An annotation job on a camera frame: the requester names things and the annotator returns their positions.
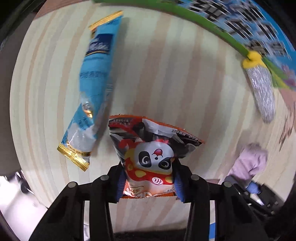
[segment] snack bag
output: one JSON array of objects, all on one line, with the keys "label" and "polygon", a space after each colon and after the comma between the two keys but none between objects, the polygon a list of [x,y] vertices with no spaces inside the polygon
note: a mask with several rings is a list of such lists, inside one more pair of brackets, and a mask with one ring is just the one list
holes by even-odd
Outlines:
[{"label": "snack bag", "polygon": [[182,129],[146,117],[110,116],[109,129],[127,177],[124,194],[131,197],[173,195],[172,162],[203,143]]},{"label": "snack bag", "polygon": [[81,103],[57,148],[83,171],[89,167],[97,131],[113,90],[109,73],[122,15],[118,11],[89,26],[92,39],[79,74]]}]

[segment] striped surface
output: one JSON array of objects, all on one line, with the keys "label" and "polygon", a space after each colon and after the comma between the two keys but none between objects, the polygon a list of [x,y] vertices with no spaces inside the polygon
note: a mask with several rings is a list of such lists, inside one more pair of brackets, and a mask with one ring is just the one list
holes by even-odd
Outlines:
[{"label": "striped surface", "polygon": [[[90,37],[87,26],[121,9],[125,17],[113,61],[110,114],[145,115],[205,140],[181,160],[204,178],[223,179],[241,147],[259,142],[269,158],[256,179],[286,198],[296,169],[296,144],[292,131],[279,151],[288,109],[278,90],[276,118],[266,125],[256,111],[242,57],[227,43],[166,13],[85,1],[35,19],[13,73],[12,134],[38,200],[49,206],[68,182],[91,182],[118,164],[105,125],[86,172],[57,146],[79,103],[78,74]],[[113,229],[119,232],[184,227],[189,205],[174,197],[123,199],[110,210]]]}]

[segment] blue snack package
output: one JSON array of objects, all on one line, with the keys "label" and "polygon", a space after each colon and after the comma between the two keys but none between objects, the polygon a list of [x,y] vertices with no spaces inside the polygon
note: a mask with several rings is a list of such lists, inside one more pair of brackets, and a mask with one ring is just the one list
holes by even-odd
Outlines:
[{"label": "blue snack package", "polygon": [[57,148],[83,171],[89,167],[98,128],[113,90],[109,74],[122,16],[123,12],[118,11],[89,26],[92,38],[79,74],[81,103]]}]

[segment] cartoon panda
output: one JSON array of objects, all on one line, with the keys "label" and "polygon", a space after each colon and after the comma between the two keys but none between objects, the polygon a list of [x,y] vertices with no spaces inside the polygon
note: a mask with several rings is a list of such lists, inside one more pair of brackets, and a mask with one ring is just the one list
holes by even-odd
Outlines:
[{"label": "cartoon panda", "polygon": [[163,139],[135,142],[125,154],[126,172],[134,181],[148,180],[155,185],[172,185],[174,151]]}]

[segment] purple fabric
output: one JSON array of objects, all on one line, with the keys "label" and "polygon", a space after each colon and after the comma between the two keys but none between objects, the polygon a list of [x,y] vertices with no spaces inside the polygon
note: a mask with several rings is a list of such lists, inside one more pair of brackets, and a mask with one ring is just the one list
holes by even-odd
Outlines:
[{"label": "purple fabric", "polygon": [[248,144],[242,149],[228,175],[234,176],[244,187],[247,187],[252,178],[265,169],[266,162],[267,150],[262,149],[258,143]]}]

